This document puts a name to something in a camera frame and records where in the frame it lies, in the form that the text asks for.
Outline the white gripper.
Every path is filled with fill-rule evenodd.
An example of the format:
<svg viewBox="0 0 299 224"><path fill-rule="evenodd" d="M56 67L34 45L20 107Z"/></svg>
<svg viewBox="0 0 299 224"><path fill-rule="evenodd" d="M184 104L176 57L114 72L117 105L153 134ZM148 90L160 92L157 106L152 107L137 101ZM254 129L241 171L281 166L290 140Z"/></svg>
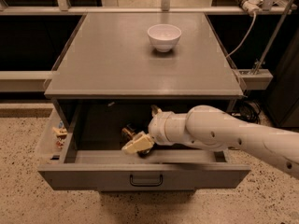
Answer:
<svg viewBox="0 0 299 224"><path fill-rule="evenodd" d="M121 149L126 154L135 154L151 149L155 143L160 146L172 146L174 144L184 145L189 142L186 114L162 112L160 107L152 105L151 115L153 119L149 123L149 133L140 132L127 142Z"/></svg>

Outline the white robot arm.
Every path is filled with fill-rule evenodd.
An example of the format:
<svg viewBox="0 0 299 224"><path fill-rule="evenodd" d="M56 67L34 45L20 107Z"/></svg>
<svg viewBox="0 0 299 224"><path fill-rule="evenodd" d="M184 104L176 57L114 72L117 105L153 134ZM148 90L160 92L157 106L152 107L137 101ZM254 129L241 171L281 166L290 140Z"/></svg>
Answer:
<svg viewBox="0 0 299 224"><path fill-rule="evenodd" d="M299 178L299 133L248 123L209 105L179 114L153 107L148 130L135 134L122 150L135 154L155 144L210 151L234 147Z"/></svg>

